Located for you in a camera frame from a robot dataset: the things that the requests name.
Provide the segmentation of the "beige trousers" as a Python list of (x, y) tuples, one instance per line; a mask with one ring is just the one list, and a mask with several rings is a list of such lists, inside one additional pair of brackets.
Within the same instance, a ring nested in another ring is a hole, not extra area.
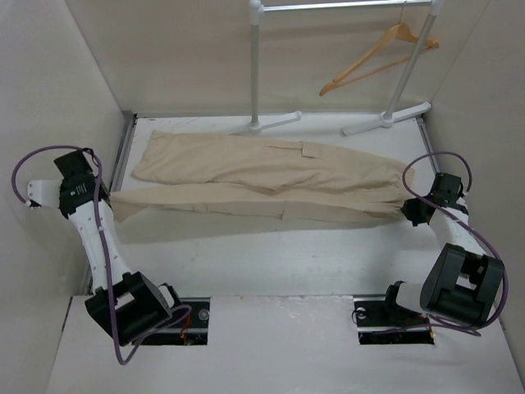
[(414, 172), (401, 161), (330, 144), (154, 131), (112, 195), (118, 220), (144, 208), (322, 222), (397, 218)]

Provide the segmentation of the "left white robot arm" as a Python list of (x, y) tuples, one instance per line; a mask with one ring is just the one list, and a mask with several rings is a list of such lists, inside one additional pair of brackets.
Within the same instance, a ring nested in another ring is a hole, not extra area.
[(78, 231), (88, 257), (94, 294), (85, 302), (87, 312), (118, 345), (125, 346), (162, 324), (169, 328), (180, 324), (184, 306), (172, 286), (156, 286), (126, 264), (109, 193), (87, 154), (94, 152), (75, 149), (54, 160), (62, 174), (58, 208)]

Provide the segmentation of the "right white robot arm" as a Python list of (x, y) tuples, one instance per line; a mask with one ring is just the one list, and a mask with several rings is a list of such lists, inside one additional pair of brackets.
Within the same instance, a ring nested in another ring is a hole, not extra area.
[(424, 199), (404, 202), (401, 213), (415, 227), (428, 225), (443, 248), (422, 284), (397, 281), (381, 303), (382, 318), (400, 324), (410, 312), (447, 318), (466, 328), (481, 328), (504, 279), (504, 264), (483, 248), (462, 223), (468, 222), (463, 183), (439, 172)]

